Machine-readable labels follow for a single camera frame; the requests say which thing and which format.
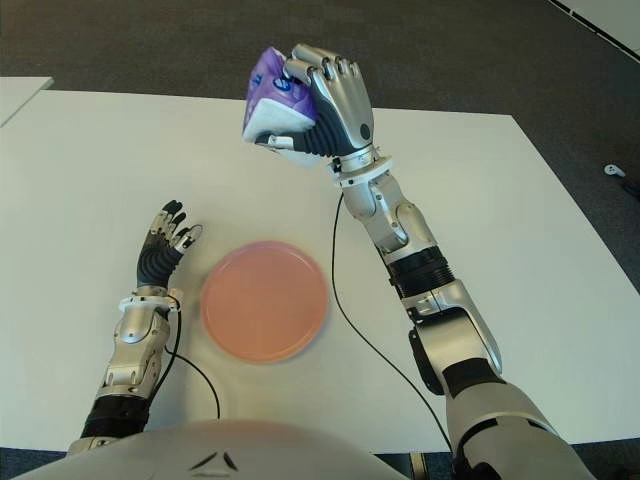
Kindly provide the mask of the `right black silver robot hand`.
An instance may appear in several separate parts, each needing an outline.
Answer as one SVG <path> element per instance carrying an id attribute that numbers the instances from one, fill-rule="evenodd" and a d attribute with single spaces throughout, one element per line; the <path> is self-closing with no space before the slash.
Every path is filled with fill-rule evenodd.
<path id="1" fill-rule="evenodd" d="M 374 120 L 369 95 L 358 65 L 334 52 L 296 45 L 284 73 L 309 89 L 316 119 L 302 131 L 272 127 L 256 143 L 326 157 L 344 157 L 369 147 Z"/>

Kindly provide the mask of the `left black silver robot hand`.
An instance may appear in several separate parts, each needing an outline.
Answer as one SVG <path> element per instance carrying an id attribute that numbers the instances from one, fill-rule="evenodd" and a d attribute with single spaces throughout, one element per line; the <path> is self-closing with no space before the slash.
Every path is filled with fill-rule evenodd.
<path id="1" fill-rule="evenodd" d="M 165 204 L 154 217 L 137 260 L 138 288 L 168 288 L 174 270 L 203 231 L 200 224 L 178 230 L 186 217 L 183 204 L 177 200 Z"/>

